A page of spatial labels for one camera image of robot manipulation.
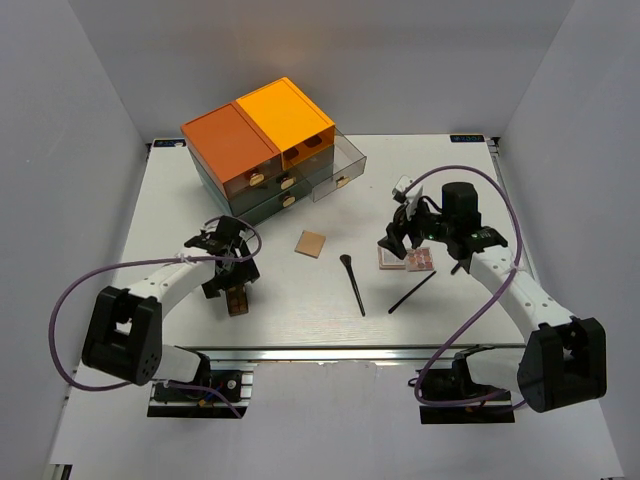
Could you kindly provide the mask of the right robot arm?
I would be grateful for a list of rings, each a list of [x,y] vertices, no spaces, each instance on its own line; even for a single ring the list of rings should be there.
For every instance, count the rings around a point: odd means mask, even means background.
[[[445,244],[465,272],[497,295],[525,343],[520,349],[476,346],[457,353],[447,379],[422,380],[422,399],[479,402],[506,390],[542,413],[603,397],[607,366],[601,323],[575,316],[517,267],[507,240],[483,225],[473,184],[445,184],[441,205],[433,207],[421,192],[408,192],[411,182],[403,176],[396,183],[399,207],[379,246],[403,259],[406,241],[412,247],[425,240]]]

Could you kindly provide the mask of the peach compact with label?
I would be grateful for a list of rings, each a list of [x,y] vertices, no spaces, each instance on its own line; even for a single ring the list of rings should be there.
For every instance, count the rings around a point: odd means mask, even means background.
[[[406,270],[403,259],[398,259],[394,254],[382,247],[378,247],[378,265],[380,270]]]

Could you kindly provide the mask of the clear drawer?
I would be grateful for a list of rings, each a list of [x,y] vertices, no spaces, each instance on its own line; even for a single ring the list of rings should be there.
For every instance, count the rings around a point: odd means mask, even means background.
[[[333,143],[298,165],[304,193],[313,202],[334,193],[361,176],[367,156],[340,130],[335,130]]]

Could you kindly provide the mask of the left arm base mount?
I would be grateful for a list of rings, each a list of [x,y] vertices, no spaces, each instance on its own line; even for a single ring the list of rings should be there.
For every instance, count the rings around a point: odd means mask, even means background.
[[[253,365],[214,365],[200,387],[174,386],[168,381],[151,387],[149,418],[241,419],[252,395]]]

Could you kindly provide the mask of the nine colour eyeshadow palette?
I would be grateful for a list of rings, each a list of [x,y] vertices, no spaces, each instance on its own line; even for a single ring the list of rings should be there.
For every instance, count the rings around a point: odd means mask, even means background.
[[[404,259],[407,272],[430,272],[434,270],[434,262],[428,247],[409,249]]]

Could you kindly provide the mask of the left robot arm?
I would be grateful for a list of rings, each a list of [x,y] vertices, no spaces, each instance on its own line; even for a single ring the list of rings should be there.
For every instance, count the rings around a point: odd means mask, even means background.
[[[107,286],[96,297],[81,353],[82,363],[120,380],[143,386],[153,380],[174,383],[188,398],[211,387],[209,358],[163,343],[165,317],[192,291],[207,299],[223,297],[228,312],[248,311],[246,286],[258,280],[254,227],[222,215],[207,221],[176,257],[124,288]]]

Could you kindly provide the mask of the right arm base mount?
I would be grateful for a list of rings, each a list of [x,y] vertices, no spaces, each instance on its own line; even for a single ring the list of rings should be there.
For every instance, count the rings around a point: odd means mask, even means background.
[[[473,383],[466,358],[473,353],[489,350],[488,346],[475,346],[454,355],[448,368],[430,368],[420,383],[423,400],[444,402],[473,400],[469,404],[435,407],[419,406],[422,425],[481,425],[511,424],[515,415],[509,392],[496,395],[497,388]]]

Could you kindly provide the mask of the brown eyeshadow palette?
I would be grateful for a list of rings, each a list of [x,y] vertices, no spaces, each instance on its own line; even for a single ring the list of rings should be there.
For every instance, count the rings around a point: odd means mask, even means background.
[[[244,315],[249,312],[249,303],[244,285],[232,287],[225,291],[227,311],[230,317]]]

